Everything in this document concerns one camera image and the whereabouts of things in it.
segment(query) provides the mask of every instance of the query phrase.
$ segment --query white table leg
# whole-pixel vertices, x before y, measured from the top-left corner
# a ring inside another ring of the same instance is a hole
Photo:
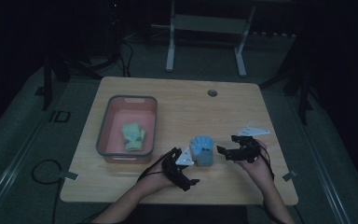
[[[237,60],[238,72],[240,74],[240,77],[246,77],[246,70],[245,70],[245,65],[243,63],[242,51],[243,51],[243,46],[245,45],[246,37],[248,36],[249,30],[251,28],[252,19],[254,15],[255,15],[255,7],[252,7],[248,17],[248,21],[243,26],[241,42],[236,48],[234,48],[235,59]]]
[[[171,1],[171,26],[170,26],[170,45],[168,47],[167,65],[165,71],[173,70],[173,60],[175,57],[175,1]]]

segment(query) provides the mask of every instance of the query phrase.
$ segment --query black stand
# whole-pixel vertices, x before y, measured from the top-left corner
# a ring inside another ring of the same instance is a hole
[[[54,56],[51,56],[48,54],[44,61],[44,86],[39,88],[36,92],[37,95],[43,95],[44,96],[44,104],[43,104],[43,111],[46,111],[48,109],[48,106],[51,103],[52,100],[52,80],[51,80],[51,70],[53,70],[57,76],[57,79],[59,81],[69,81],[70,75],[66,69],[65,62],[69,63],[71,66],[79,69],[84,74],[88,75],[89,77],[95,78],[95,79],[102,79],[103,77],[98,75],[97,73],[93,72],[90,68],[84,66],[83,64],[71,60],[70,58],[67,58],[65,56],[61,56],[61,54],[56,54]],[[107,66],[111,63],[114,63],[114,61],[107,61],[106,63],[102,64],[103,66]]]
[[[298,35],[293,46],[284,59],[277,76],[259,84],[260,89],[265,89],[272,84],[289,78],[283,91],[286,95],[294,96],[298,89],[301,89],[300,101],[298,106],[298,115],[303,124],[307,124],[306,111],[311,109],[308,101],[308,91],[310,86],[310,77],[312,70],[312,44],[309,43],[310,36]]]

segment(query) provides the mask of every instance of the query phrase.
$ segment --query pink tray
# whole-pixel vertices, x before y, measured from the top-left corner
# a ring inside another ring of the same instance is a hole
[[[109,100],[97,141],[107,162],[148,163],[154,147],[157,100],[151,96],[116,95]],[[143,150],[126,151],[123,125],[137,122],[145,130]]]

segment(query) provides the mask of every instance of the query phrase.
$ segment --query wooden table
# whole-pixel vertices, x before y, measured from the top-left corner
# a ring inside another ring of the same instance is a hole
[[[217,91],[217,96],[208,95]],[[158,100],[155,148],[148,164],[107,163],[96,151],[96,142],[109,99],[114,95],[150,95]],[[227,148],[239,145],[230,136],[245,126],[269,129],[257,136],[265,142],[271,157],[275,184],[286,204],[296,204],[296,190],[288,173],[277,136],[260,89],[255,84],[105,77],[95,96],[80,137],[70,172],[77,180],[65,180],[61,198],[66,202],[115,202],[135,184],[141,172],[173,147],[185,149],[197,135],[209,135],[215,144]],[[148,196],[142,203],[166,204],[261,204],[262,195],[239,165],[214,152],[213,166],[190,166],[188,178],[200,182],[184,192],[167,188]]]

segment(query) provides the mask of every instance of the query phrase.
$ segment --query black cable on floor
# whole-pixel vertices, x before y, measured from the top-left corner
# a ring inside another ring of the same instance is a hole
[[[123,45],[127,46],[129,49],[130,49],[130,58],[129,60],[127,61],[127,64],[124,64],[124,60],[120,54],[120,60],[121,62],[123,63],[123,77],[131,77],[131,74],[130,74],[130,63],[131,63],[131,60],[132,60],[132,54],[133,54],[133,49],[131,47],[131,45],[129,45],[128,43],[126,42],[123,42],[122,43]]]
[[[57,165],[57,167],[59,169],[59,173],[57,174],[58,178],[56,180],[54,180],[54,181],[43,181],[43,180],[38,179],[36,177],[36,175],[35,175],[35,172],[37,171],[37,168],[39,168],[40,165],[42,165],[43,163],[46,163],[46,162],[53,162],[54,164]],[[43,161],[39,162],[36,166],[34,166],[34,168],[32,169],[32,172],[31,172],[31,176],[32,176],[33,181],[35,181],[38,184],[41,184],[41,185],[55,185],[55,184],[57,184],[57,191],[56,191],[56,195],[55,195],[55,199],[54,199],[53,213],[52,213],[52,219],[51,219],[51,222],[53,224],[56,223],[57,203],[58,203],[58,199],[60,197],[60,190],[61,190],[61,186],[62,186],[62,179],[60,178],[61,171],[62,171],[61,165],[57,161],[52,160],[52,159],[47,159],[47,160],[43,160]]]
[[[91,69],[89,69],[87,66],[83,65],[82,63],[76,61],[76,60],[72,60],[69,57],[64,56],[63,54],[61,54],[61,56],[64,58],[64,60],[69,63],[72,67],[80,70],[81,72],[83,72],[84,74],[95,78],[95,79],[102,79],[103,77],[97,73],[95,73],[94,71],[92,71]]]

